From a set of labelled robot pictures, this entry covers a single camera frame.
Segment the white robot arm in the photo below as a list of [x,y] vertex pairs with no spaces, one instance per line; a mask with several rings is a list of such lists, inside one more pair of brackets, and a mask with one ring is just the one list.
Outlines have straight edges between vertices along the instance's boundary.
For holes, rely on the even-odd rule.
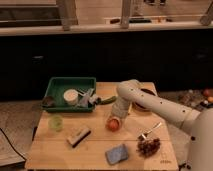
[[132,79],[116,87],[117,99],[111,114],[123,119],[135,102],[178,127],[191,137],[183,171],[213,171],[213,108],[202,112],[142,91],[141,83]]

